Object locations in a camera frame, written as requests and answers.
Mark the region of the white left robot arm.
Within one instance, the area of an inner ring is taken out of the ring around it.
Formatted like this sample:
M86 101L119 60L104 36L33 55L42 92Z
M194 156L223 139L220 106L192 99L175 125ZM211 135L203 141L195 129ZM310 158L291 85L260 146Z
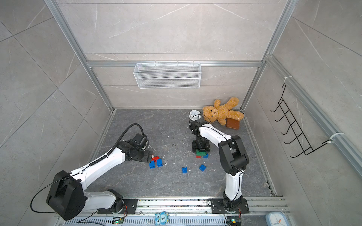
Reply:
M114 189L88 192L86 189L99 177L125 161L149 163L153 152L148 150L146 135L136 134L133 139L119 141L115 147L93 162L71 172L56 174L46 203L64 220L79 213L98 209L108 213L124 210L123 197Z

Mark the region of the green lego brick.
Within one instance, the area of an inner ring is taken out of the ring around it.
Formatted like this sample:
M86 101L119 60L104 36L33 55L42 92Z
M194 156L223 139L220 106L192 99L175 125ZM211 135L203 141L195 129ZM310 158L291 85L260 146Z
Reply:
M207 152L196 152L196 156L206 156Z

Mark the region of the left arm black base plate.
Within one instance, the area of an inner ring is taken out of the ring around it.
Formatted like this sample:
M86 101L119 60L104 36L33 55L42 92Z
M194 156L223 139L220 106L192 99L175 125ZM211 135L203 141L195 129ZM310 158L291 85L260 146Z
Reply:
M116 200L110 209L99 209L98 214L135 214L138 199Z

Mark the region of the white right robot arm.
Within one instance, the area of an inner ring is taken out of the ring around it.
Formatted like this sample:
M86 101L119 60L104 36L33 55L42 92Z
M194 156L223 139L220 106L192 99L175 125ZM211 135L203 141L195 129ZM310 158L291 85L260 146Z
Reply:
M249 164L249 157L239 136L227 135L207 121L190 121L189 129L196 136L192 151L197 156L210 152L210 143L218 147L220 163L226 172L226 188L222 199L210 199L212 213L240 211L249 213L247 200L242 195L242 177Z

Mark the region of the red long lego brick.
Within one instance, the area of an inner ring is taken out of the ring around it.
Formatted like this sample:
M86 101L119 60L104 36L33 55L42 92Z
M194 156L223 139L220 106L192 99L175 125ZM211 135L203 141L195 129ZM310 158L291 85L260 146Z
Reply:
M156 162L158 159L159 159L159 157L156 156L156 157L153 157L153 158L152 158L152 161L155 161L155 162Z

